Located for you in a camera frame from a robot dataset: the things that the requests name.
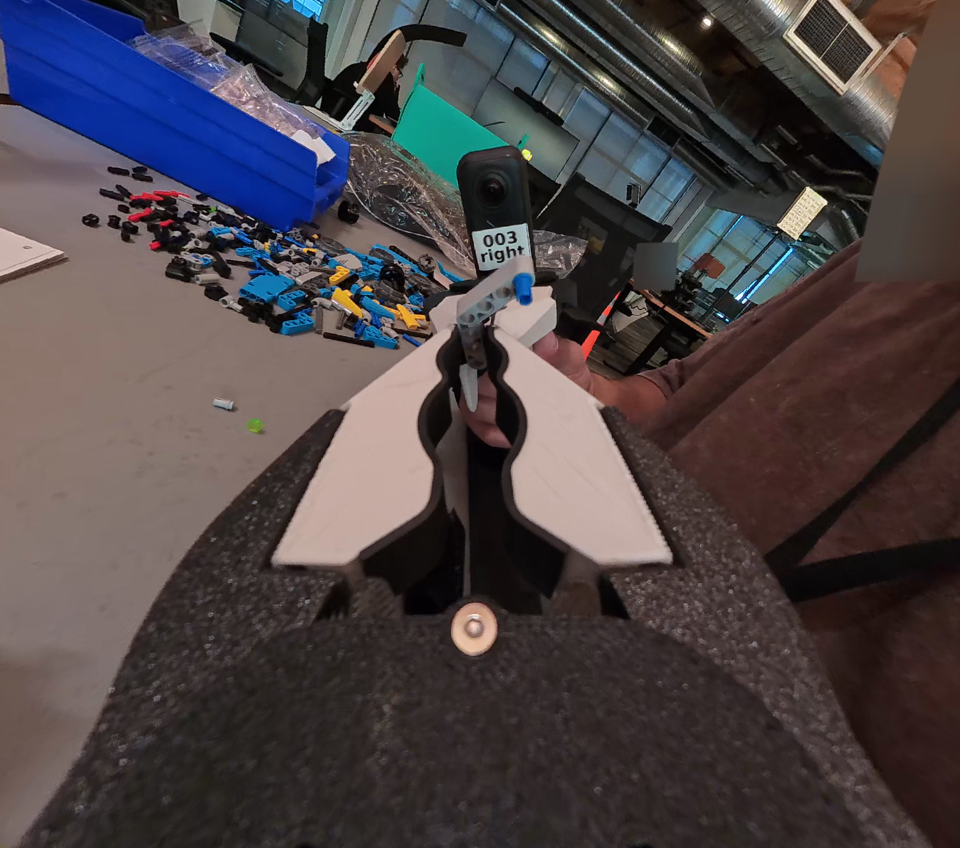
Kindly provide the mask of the open instruction booklet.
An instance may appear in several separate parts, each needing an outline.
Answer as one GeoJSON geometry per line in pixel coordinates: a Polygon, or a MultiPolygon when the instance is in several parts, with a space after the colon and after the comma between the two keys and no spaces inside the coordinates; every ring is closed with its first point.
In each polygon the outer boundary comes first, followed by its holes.
{"type": "Polygon", "coordinates": [[[64,263],[68,255],[12,231],[1,230],[1,283],[64,263]]]}

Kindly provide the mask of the white air vent grille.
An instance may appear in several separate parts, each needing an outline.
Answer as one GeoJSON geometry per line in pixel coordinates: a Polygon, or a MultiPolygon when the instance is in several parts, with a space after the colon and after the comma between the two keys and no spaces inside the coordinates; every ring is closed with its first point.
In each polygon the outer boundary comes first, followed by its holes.
{"type": "Polygon", "coordinates": [[[783,40],[839,96],[869,76],[882,51],[843,0],[802,0],[783,40]]]}

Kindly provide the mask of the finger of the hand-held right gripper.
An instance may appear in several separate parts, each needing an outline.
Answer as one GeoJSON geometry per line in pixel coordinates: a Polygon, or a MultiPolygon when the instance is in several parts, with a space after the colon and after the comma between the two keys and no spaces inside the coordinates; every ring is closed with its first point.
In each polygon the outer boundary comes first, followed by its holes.
{"type": "Polygon", "coordinates": [[[447,329],[456,329],[458,318],[458,304],[470,293],[445,292],[432,296],[429,299],[429,323],[434,332],[443,332],[447,329]]]}
{"type": "Polygon", "coordinates": [[[533,295],[530,304],[513,299],[493,318],[493,327],[527,349],[554,331],[558,322],[557,305],[552,295],[533,295]]]}

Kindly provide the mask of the clear bags in bin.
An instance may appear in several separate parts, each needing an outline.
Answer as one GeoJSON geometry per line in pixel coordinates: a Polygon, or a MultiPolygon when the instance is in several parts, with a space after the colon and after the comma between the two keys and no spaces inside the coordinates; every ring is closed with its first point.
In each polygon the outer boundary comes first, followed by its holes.
{"type": "Polygon", "coordinates": [[[332,164],[335,152],[321,127],[271,91],[251,64],[232,60],[209,35],[180,24],[139,35],[127,45],[311,150],[318,166],[332,164]]]}

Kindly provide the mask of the blue plastic bin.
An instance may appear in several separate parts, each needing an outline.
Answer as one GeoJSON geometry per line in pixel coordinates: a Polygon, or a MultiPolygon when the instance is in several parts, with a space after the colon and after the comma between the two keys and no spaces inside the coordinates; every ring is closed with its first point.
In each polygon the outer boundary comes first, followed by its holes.
{"type": "Polygon", "coordinates": [[[21,107],[222,204],[290,230],[344,193],[351,146],[305,145],[150,60],[132,16],[86,0],[1,0],[9,94],[21,107]]]}

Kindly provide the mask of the black mesh chair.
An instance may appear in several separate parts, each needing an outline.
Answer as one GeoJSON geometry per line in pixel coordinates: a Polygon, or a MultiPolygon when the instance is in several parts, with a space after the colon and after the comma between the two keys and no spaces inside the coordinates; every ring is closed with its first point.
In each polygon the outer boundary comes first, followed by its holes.
{"type": "Polygon", "coordinates": [[[663,243],[671,228],[574,175],[545,208],[534,228],[585,242],[583,255],[560,288],[562,335],[582,342],[632,278],[637,247],[663,243]]]}

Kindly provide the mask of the grey angled beam piece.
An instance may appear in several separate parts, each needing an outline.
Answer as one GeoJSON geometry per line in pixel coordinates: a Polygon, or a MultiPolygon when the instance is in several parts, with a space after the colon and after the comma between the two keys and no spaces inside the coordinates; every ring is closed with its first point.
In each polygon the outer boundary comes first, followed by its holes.
{"type": "Polygon", "coordinates": [[[534,275],[534,262],[521,254],[510,258],[481,279],[458,304],[457,329],[466,364],[477,372],[486,370],[484,326],[508,302],[515,299],[513,279],[525,272],[534,275]]]}

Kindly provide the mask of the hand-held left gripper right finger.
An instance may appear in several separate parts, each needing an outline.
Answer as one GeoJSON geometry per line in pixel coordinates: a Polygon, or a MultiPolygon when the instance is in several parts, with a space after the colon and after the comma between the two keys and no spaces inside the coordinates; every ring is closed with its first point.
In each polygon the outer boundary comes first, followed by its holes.
{"type": "Polygon", "coordinates": [[[603,407],[503,328],[487,332],[496,424],[509,440],[505,545],[519,574],[556,594],[570,565],[588,580],[673,565],[603,407]]]}

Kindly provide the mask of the grey desk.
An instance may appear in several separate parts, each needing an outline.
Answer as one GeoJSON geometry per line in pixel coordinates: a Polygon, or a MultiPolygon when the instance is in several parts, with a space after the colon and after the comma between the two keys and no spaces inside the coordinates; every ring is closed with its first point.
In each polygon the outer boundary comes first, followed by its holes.
{"type": "Polygon", "coordinates": [[[146,248],[81,222],[114,163],[2,106],[2,229],[68,255],[2,283],[2,846],[57,789],[211,519],[416,350],[280,337],[167,281],[146,248]]]}

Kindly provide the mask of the clear plastic bag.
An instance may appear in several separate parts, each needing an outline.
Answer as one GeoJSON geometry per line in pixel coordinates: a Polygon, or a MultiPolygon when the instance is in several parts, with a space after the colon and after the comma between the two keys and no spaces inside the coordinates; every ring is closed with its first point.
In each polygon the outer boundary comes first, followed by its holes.
{"type": "Polygon", "coordinates": [[[449,182],[390,137],[353,132],[345,199],[379,223],[435,245],[454,266],[476,274],[461,196],[449,182]]]}

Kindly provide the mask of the person's right hand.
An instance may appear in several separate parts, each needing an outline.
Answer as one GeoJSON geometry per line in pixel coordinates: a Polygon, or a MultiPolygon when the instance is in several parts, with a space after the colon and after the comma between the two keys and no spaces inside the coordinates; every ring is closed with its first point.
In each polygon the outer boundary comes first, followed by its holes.
{"type": "MultiPolygon", "coordinates": [[[[559,338],[555,332],[534,343],[532,351],[560,374],[594,397],[594,375],[589,371],[581,347],[572,341],[559,338]]],[[[498,391],[490,373],[478,379],[478,395],[475,409],[469,409],[461,399],[461,413],[467,428],[481,442],[494,448],[509,448],[510,440],[497,424],[498,391]]]]}

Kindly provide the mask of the orange traffic cone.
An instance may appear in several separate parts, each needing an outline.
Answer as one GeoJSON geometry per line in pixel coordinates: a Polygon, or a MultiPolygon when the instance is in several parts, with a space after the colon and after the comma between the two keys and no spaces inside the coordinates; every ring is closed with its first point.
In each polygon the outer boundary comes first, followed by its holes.
{"type": "Polygon", "coordinates": [[[594,350],[594,346],[596,345],[596,342],[599,340],[601,335],[605,332],[607,321],[609,320],[611,314],[616,310],[618,303],[619,303],[619,296],[615,296],[612,299],[612,301],[603,310],[602,314],[596,319],[594,328],[583,339],[581,343],[581,348],[582,348],[584,359],[590,356],[590,354],[594,350]]]}

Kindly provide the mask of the teal plastic folder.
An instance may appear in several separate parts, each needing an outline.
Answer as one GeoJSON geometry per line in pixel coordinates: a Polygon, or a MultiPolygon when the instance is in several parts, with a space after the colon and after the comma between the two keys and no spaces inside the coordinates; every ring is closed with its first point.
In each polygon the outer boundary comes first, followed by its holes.
{"type": "Polygon", "coordinates": [[[421,64],[391,139],[457,188],[457,168],[464,156],[507,143],[438,97],[425,85],[425,78],[426,66],[421,64]]]}

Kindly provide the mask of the pile of small brick pieces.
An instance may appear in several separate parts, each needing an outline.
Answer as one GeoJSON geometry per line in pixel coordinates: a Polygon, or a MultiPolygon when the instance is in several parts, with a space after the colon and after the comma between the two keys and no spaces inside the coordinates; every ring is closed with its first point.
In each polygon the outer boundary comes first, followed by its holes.
{"type": "Polygon", "coordinates": [[[111,163],[103,208],[81,223],[146,248],[167,281],[280,337],[315,334],[363,349],[420,347],[427,300],[461,278],[430,254],[355,250],[311,226],[279,230],[208,194],[158,188],[141,164],[111,163]]]}

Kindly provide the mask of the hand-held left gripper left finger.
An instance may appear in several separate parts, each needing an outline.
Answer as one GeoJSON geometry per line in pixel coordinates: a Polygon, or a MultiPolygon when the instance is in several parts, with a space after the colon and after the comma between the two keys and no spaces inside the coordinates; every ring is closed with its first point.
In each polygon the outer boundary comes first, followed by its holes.
{"type": "Polygon", "coordinates": [[[439,446],[462,347],[441,329],[340,411],[330,444],[270,555],[277,569],[357,570],[406,596],[444,561],[450,511],[439,446]]]}

